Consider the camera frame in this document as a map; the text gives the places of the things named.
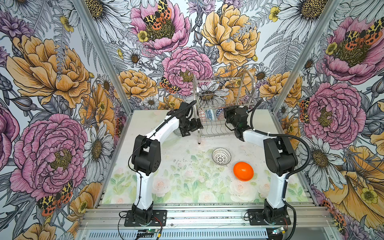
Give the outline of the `dark blue patterned bowl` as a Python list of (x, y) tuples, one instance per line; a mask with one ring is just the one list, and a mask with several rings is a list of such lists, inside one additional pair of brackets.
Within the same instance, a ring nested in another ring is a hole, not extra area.
[(202, 123), (205, 123), (207, 121), (206, 112), (204, 110), (199, 110), (199, 118)]

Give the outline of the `blue floral bowl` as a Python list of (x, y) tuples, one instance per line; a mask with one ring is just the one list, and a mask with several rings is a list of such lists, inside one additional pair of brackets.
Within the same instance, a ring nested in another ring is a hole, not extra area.
[(215, 113), (213, 110), (206, 110), (206, 118), (208, 121), (212, 122), (215, 120)]

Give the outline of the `silver wire dish rack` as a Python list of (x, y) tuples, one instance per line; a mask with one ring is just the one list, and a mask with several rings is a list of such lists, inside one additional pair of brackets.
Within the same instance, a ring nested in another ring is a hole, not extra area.
[(193, 78), (192, 99), (197, 101), (194, 106), (195, 118), (199, 118), (199, 110), (213, 110), (215, 113), (215, 120), (202, 123), (203, 129), (197, 131), (199, 145), (204, 138), (228, 136), (234, 133), (230, 130), (233, 126), (226, 124), (226, 119), (217, 120), (216, 111), (232, 106), (254, 106), (256, 83), (254, 75), (248, 70), (234, 77)]

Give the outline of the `green patterned bowl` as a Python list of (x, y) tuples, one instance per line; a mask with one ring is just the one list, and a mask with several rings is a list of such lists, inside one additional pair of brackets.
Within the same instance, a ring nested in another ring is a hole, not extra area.
[(180, 130), (179, 128), (176, 128), (176, 129), (173, 131), (173, 133), (174, 133), (176, 136), (178, 136), (178, 137), (181, 137), (181, 136), (182, 136), (182, 134), (181, 134), (181, 130)]

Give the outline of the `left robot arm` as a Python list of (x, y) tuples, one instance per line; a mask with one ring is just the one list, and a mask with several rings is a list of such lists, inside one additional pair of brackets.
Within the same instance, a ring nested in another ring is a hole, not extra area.
[(149, 225), (153, 219), (152, 184), (154, 173), (161, 164), (162, 143), (176, 130), (182, 137), (203, 128), (200, 119), (192, 118), (196, 100), (181, 103), (176, 110), (170, 110), (160, 125), (147, 135), (135, 138), (130, 160), (138, 179), (137, 196), (133, 203), (130, 219), (139, 225)]

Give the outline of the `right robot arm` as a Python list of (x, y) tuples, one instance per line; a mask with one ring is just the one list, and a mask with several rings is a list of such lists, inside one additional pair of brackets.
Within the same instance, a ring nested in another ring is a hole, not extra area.
[(271, 134), (252, 128), (248, 110), (232, 106), (224, 109), (226, 124), (232, 125), (237, 139), (264, 148), (265, 163), (271, 172), (270, 191), (263, 209), (248, 210), (251, 225), (290, 225), (286, 203), (289, 174), (298, 159), (287, 136)]

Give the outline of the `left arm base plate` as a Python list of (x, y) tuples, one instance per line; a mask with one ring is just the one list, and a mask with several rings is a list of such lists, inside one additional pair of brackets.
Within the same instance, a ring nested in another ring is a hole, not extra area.
[(167, 221), (166, 210), (144, 211), (136, 209), (128, 211), (125, 217), (125, 227), (164, 227)]

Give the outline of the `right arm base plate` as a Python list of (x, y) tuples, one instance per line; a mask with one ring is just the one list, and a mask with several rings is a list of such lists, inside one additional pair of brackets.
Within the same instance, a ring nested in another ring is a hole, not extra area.
[(251, 226), (291, 225), (287, 210), (250, 209), (248, 210)]

